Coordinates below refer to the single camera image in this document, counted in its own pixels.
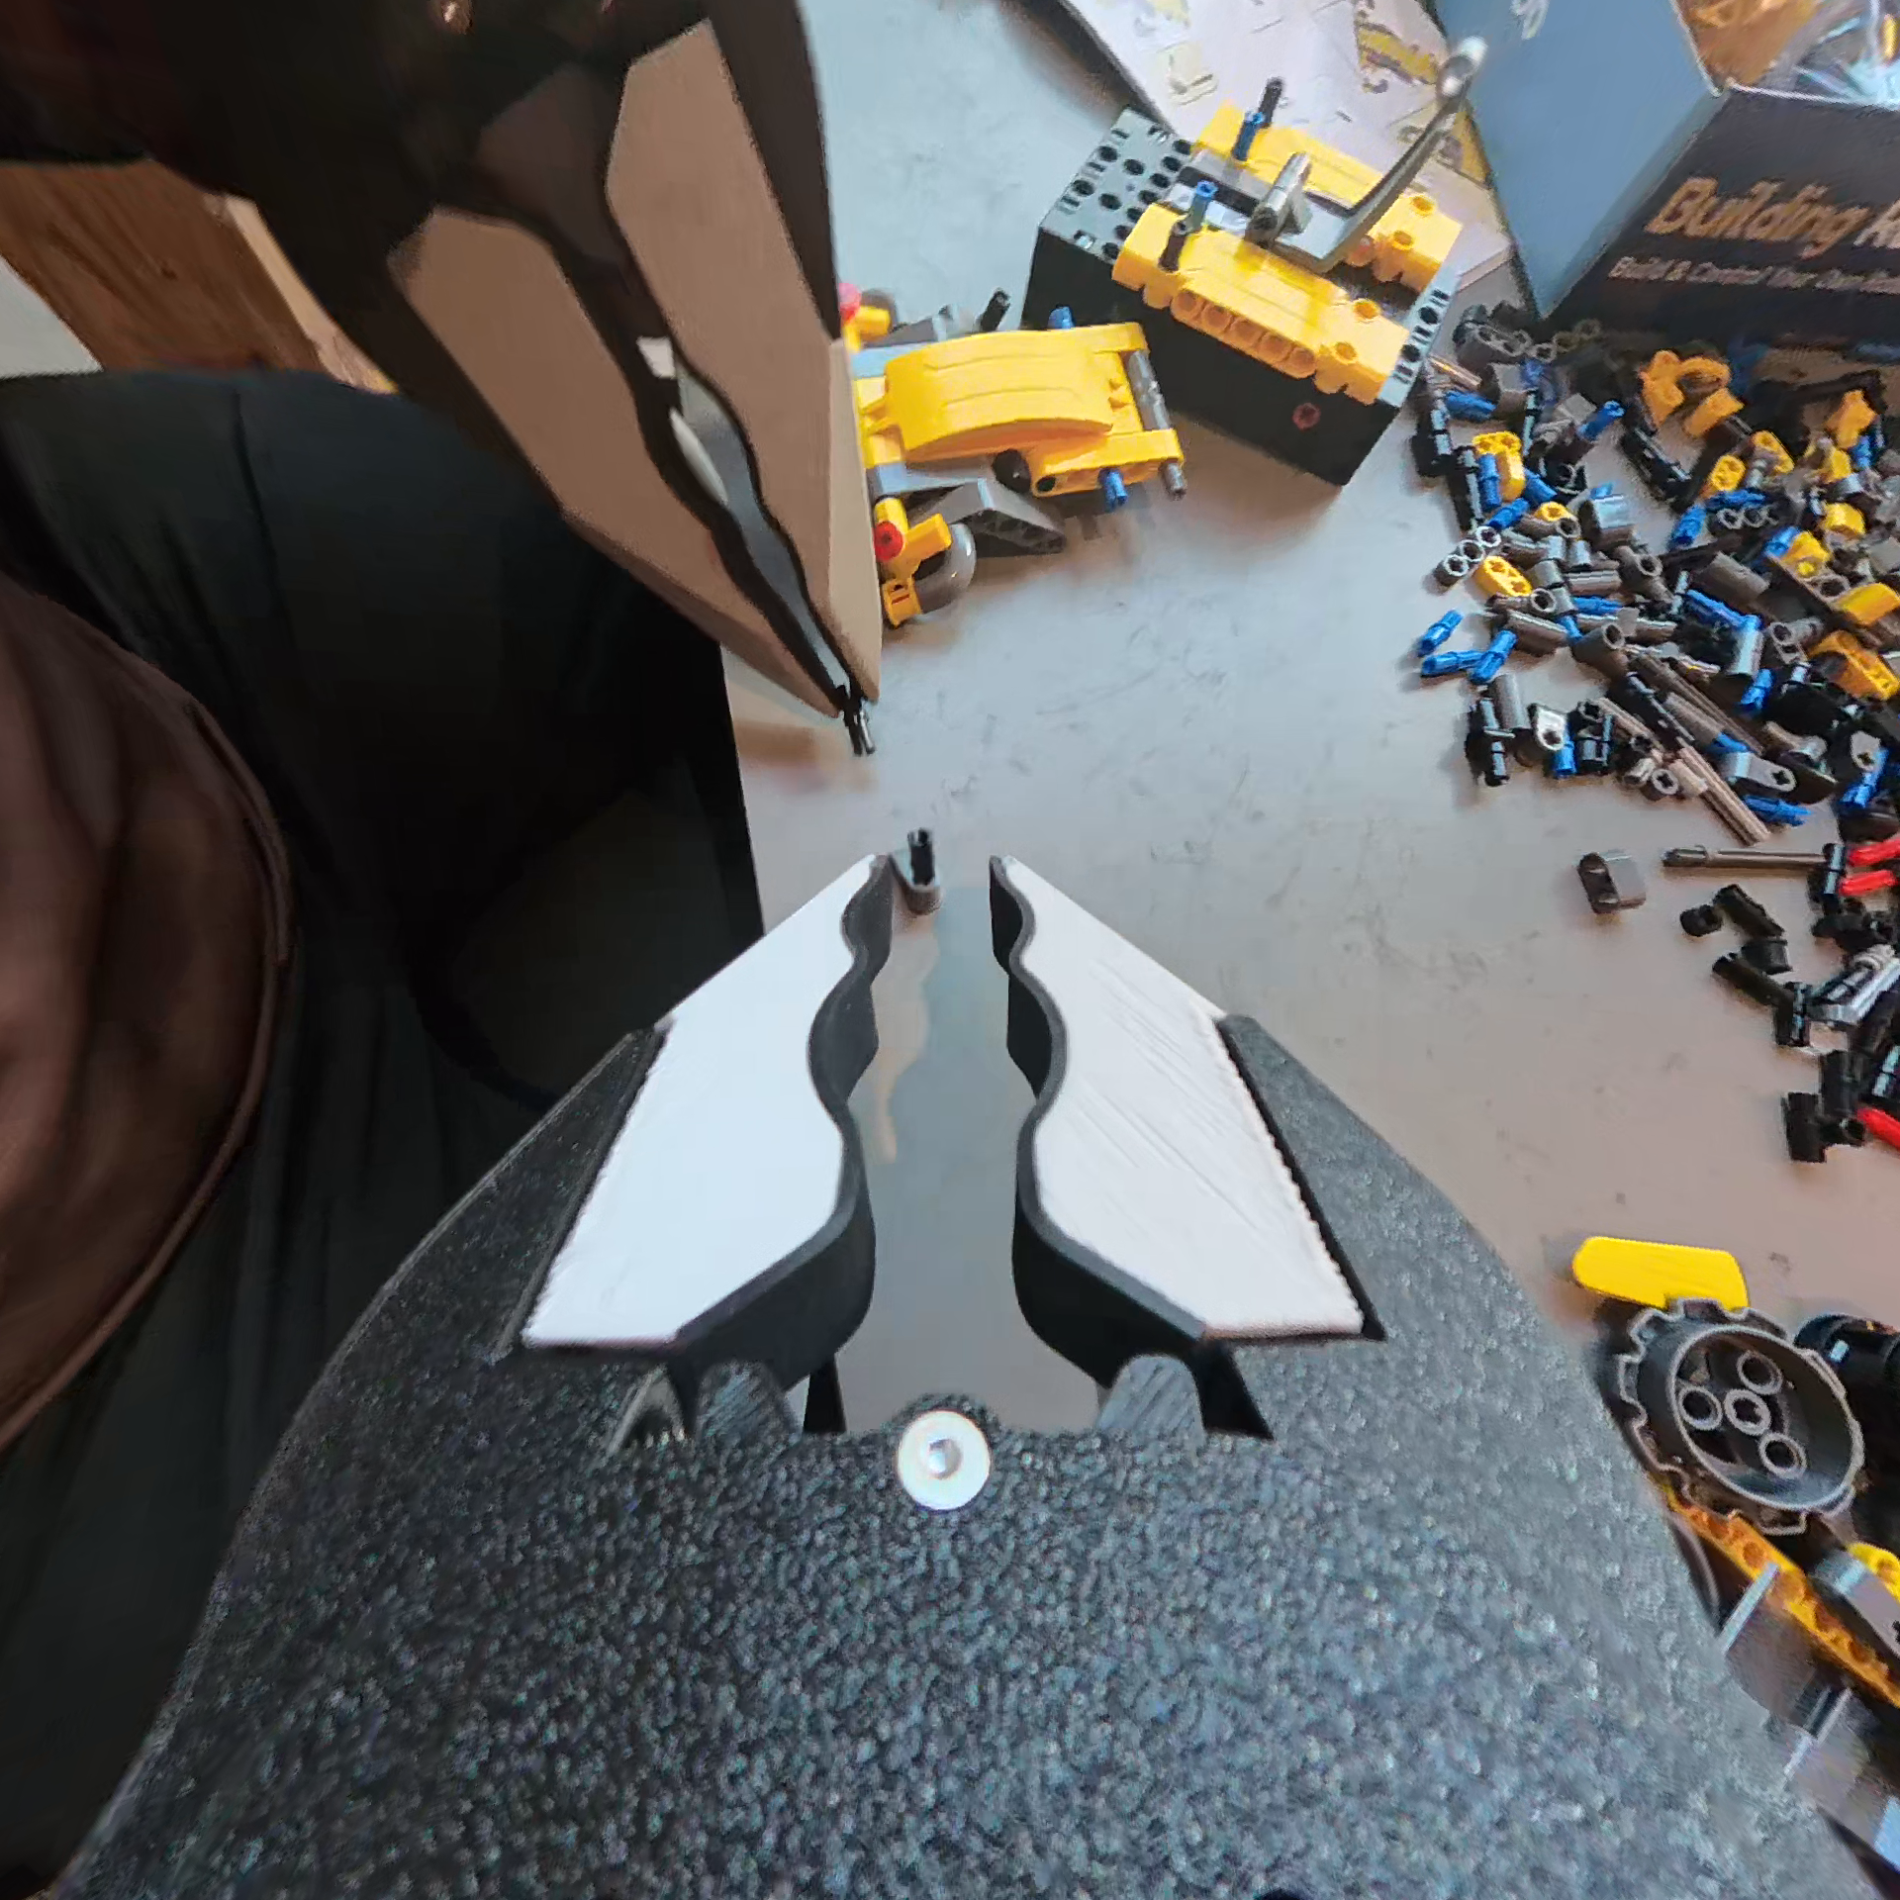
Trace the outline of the person's black trousers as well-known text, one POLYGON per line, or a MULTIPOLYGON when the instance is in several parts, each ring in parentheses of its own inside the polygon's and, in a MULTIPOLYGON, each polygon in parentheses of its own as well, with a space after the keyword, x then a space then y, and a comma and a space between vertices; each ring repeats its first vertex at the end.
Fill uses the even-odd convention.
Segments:
POLYGON ((3 1447, 3 1897, 35 1897, 323 1363, 541 1109, 455 997, 462 943, 620 795, 718 785, 729 743, 688 619, 448 423, 326 376, 5 379, 5 578, 204 704, 294 896, 243 1147, 3 1447))

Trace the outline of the grey desk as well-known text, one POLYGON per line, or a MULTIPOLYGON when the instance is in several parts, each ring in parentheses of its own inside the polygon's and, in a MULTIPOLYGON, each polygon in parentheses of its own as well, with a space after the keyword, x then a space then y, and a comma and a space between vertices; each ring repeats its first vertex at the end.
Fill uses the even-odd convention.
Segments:
POLYGON ((930 922, 878 983, 878 1280, 848 1419, 972 1393, 1006 1423, 970 1528, 860 1515, 834 1595, 892 1718, 847 1794, 914 1796, 847 1894, 1866 1897, 1734 1693, 1587 1366, 1583 1238, 1739 1255, 1775 1319, 1895 1319, 1895 1153, 1793 1162, 1809 1052, 1710 977, 1660 877, 1593 922, 1575 857, 1645 873, 1705 818, 1538 773, 1481 793, 1417 685, 1443 501, 1391 434, 1343 490, 1190 427, 1184 501, 996 563, 887 650, 874 755, 729 685, 770 919, 938 830, 930 922), (1013 1139, 988 857, 1255 1018, 1351 1232, 1394 1242, 1391 1345, 1266 1354, 1274 1440, 1079 1436, 1087 1385, 1010 1290, 1013 1139))

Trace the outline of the pile of small building pieces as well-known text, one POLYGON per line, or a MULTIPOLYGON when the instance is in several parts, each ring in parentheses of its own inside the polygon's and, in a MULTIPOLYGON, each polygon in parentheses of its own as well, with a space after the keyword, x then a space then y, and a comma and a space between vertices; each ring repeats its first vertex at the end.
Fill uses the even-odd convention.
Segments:
POLYGON ((1417 677, 1464 685, 1476 785, 1615 777, 1733 841, 1660 869, 1800 878, 1803 928, 1724 881, 1680 932, 1811 1073, 1789 1160, 1895 1149, 1895 351, 1775 376, 1516 318, 1464 312, 1411 394, 1461 527, 1430 583, 1470 592, 1417 677))

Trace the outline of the yellow grey toy vehicle chassis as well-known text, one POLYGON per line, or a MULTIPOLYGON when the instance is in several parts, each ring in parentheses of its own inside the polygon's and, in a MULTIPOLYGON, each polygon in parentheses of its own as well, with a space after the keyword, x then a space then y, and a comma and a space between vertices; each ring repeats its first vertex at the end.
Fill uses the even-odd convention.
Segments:
POLYGON ((1805 1569, 1741 1515, 1660 1501, 1782 1783, 1895 1897, 1895 1557, 1856 1540, 1805 1569))

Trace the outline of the black block with yellow beams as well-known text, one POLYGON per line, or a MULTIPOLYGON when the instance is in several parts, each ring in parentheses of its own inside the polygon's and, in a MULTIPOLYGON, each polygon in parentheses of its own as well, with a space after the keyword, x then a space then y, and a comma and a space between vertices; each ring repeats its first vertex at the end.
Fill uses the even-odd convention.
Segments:
POLYGON ((1169 408, 1346 486, 1422 390, 1461 280, 1464 226, 1422 172, 1482 57, 1453 41, 1383 175, 1276 120, 1276 80, 1195 138, 1121 109, 1036 222, 1021 325, 1138 324, 1169 408))

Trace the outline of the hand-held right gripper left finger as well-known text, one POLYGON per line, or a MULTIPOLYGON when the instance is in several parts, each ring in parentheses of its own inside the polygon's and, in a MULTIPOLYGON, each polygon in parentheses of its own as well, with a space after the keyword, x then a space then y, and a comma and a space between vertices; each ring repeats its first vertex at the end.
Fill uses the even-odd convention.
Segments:
POLYGON ((848 1092, 874 1058, 892 866, 863 857, 658 1023, 629 1109, 523 1319, 701 1375, 812 1381, 869 1311, 873 1216, 848 1092))

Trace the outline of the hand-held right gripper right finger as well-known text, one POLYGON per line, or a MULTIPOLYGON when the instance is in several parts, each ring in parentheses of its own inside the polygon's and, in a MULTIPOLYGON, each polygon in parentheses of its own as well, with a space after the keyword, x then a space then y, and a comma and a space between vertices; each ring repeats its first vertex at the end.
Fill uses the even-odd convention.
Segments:
POLYGON ((1356 1341, 1366 1307, 1195 984, 1024 859, 988 861, 1016 1130, 1010 1282, 1068 1363, 1356 1341))

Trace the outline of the yellow curved panel piece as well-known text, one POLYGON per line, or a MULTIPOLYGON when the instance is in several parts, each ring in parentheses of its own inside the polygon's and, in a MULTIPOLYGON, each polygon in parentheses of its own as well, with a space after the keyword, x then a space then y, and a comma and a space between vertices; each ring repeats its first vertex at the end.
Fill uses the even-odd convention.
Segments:
POLYGON ((1581 1242, 1570 1276, 1581 1290, 1631 1307, 1668 1307, 1685 1298, 1705 1298, 1724 1311, 1749 1307, 1741 1262, 1720 1246, 1599 1235, 1581 1242))

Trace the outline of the black rubber tyre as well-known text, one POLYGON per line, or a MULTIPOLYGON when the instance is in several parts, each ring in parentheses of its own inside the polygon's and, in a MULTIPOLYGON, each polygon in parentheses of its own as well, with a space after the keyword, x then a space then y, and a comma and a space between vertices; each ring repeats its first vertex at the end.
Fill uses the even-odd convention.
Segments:
POLYGON ((1838 1381, 1866 1440, 1895 1439, 1895 1328, 1853 1316, 1818 1316, 1796 1345, 1838 1381))

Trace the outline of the open instruction booklet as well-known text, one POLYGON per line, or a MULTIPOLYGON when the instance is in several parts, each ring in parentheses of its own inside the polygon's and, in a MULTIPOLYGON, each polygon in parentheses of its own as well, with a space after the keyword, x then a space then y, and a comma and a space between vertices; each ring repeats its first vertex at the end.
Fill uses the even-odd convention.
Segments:
POLYGON ((1138 103, 1176 137, 1215 130, 1219 108, 1255 109, 1278 85, 1274 130, 1299 130, 1383 178, 1430 142, 1411 178, 1461 222, 1456 287, 1516 259, 1470 120, 1481 41, 1447 35, 1425 2, 1066 2, 1138 103))

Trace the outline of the yellow curved panel assembly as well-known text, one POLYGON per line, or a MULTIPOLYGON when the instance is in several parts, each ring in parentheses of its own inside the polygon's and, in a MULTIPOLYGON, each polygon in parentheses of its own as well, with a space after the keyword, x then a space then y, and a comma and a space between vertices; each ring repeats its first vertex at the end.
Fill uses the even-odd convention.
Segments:
POLYGON ((1139 324, 1006 328, 1007 295, 900 324, 840 287, 883 619, 957 603, 985 552, 1055 556, 1075 507, 1184 494, 1183 443, 1139 324))

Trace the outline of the dark blue kit box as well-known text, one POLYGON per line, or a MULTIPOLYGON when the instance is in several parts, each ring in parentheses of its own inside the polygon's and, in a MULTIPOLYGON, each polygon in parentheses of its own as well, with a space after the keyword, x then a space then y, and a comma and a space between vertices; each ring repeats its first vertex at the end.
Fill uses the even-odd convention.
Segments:
POLYGON ((1538 318, 1895 360, 1895 2, 1428 2, 1538 318))

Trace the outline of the wooden leg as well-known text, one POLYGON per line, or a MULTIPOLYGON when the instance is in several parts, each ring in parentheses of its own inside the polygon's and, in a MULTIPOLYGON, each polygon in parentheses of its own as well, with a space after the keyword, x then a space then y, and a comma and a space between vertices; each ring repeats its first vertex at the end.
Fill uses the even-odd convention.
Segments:
POLYGON ((259 206, 157 161, 3 165, 3 262, 104 369, 279 369, 392 394, 259 206))

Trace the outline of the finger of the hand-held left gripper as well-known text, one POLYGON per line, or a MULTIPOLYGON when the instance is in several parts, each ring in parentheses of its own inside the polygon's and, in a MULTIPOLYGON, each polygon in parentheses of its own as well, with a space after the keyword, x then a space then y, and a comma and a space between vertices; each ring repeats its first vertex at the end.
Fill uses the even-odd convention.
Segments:
POLYGON ((863 700, 883 603, 812 44, 799 16, 699 16, 626 63, 605 203, 750 458, 763 522, 863 700))
POLYGON ((392 254, 419 324, 532 461, 565 520, 790 698, 860 718, 860 448, 843 343, 790 427, 773 522, 765 448, 665 349, 626 382, 555 253, 511 218, 434 217, 392 254))

